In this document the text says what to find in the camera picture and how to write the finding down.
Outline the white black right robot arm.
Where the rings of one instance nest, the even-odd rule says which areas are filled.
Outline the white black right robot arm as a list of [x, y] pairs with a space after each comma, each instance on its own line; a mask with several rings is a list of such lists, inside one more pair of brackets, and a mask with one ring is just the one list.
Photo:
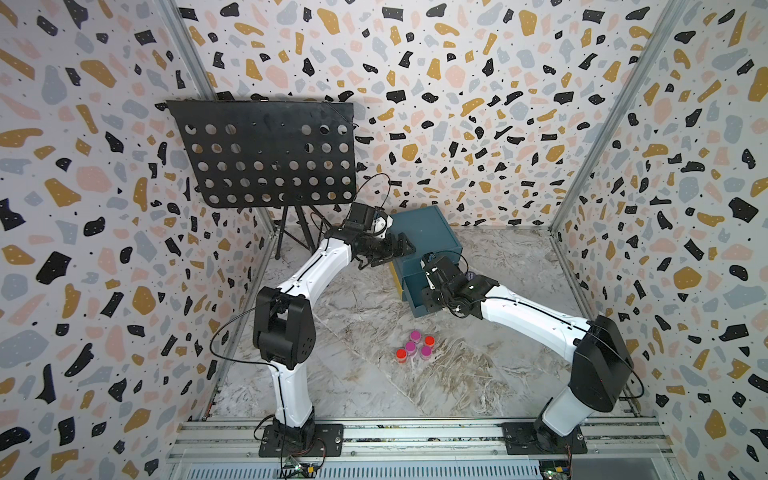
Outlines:
[[574, 433], [596, 412], [609, 413], [634, 371], [615, 323], [571, 316], [522, 297], [498, 281], [462, 273], [426, 272], [423, 291], [436, 309], [496, 323], [549, 348], [571, 365], [570, 379], [533, 422], [533, 435], [544, 449]]

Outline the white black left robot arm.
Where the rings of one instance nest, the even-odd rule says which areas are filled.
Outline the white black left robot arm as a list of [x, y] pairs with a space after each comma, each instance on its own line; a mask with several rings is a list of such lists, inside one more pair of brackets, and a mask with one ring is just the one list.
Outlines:
[[414, 252], [404, 233], [386, 232], [379, 237], [335, 229], [294, 275], [258, 292], [253, 345], [270, 367], [280, 426], [303, 429], [314, 418], [307, 362], [316, 344], [312, 307], [324, 290], [354, 260], [362, 268], [377, 267]]

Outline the teal drawer cabinet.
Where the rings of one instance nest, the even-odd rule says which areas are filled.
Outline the teal drawer cabinet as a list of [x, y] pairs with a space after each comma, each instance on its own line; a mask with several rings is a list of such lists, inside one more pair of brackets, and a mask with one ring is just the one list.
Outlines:
[[421, 260], [425, 254], [446, 256], [455, 264], [460, 260], [463, 247], [441, 210], [429, 206], [418, 210], [403, 211], [392, 215], [394, 234], [404, 233], [415, 252], [393, 260], [390, 264], [395, 287], [401, 300], [408, 304], [414, 318], [429, 313], [424, 305], [422, 291], [428, 287]]

